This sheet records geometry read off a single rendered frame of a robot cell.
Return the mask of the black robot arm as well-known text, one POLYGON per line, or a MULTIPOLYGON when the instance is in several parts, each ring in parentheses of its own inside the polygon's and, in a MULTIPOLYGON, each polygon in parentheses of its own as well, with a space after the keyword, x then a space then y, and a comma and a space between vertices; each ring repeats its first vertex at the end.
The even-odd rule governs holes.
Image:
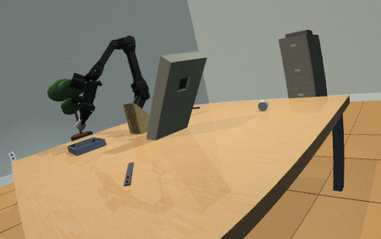
MULTIPOLYGON (((135 38, 133 36, 127 36, 118 40, 112 40, 108 47, 106 48, 104 54, 101 56, 99 61, 91 68, 90 72, 85 76, 74 73, 70 86, 75 89, 84 88, 86 84, 86 92, 97 93, 97 86, 102 86, 101 81, 97 80, 101 75, 105 63, 108 58, 113 53, 114 49, 123 50, 126 53, 127 59, 129 61, 129 66, 132 73, 133 83, 130 84, 135 94, 135 103, 140 108, 143 108, 145 101, 150 97, 149 88, 141 75, 141 71, 138 65, 138 60, 135 55, 135 38)), ((71 103, 84 103, 85 95, 79 96, 75 95, 71 97, 71 103)))

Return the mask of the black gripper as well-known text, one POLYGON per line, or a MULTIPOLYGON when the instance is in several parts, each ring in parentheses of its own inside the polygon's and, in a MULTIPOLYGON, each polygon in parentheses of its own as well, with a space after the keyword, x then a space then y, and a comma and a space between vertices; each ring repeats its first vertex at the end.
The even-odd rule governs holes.
POLYGON ((90 117, 90 114, 94 112, 95 105, 93 104, 94 99, 96 98, 96 94, 93 92, 86 92, 84 91, 83 96, 85 97, 85 102, 80 103, 78 105, 78 110, 80 111, 80 120, 81 124, 83 125, 87 119, 90 117), (92 112, 91 112, 92 111, 92 112))

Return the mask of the dark grey flat bar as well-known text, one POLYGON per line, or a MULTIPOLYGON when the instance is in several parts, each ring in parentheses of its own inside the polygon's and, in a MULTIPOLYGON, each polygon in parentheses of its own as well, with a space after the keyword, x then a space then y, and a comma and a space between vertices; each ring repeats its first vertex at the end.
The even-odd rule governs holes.
POLYGON ((124 186, 130 186, 133 168, 134 168, 133 162, 129 163, 128 168, 127 168, 126 177, 124 179, 124 186))

